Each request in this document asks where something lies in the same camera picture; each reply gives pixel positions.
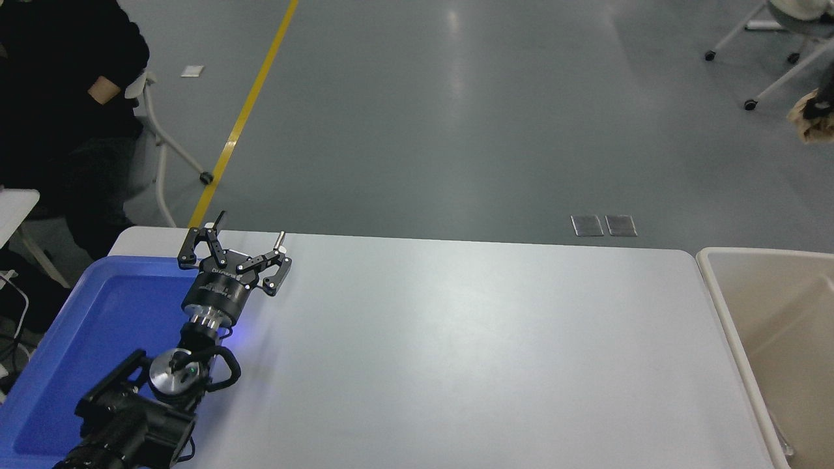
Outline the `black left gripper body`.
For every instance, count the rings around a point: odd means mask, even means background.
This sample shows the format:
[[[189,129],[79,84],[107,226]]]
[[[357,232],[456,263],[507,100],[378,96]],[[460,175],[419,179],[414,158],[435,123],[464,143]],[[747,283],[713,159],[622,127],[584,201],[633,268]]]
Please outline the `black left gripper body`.
[[[193,314],[197,307],[211,307],[225,315],[226,321],[238,321],[242,309],[258,279],[253,271],[239,273],[238,265],[252,257],[227,250],[226,264],[220,265],[212,256],[199,263],[199,272],[181,303],[181,309]]]

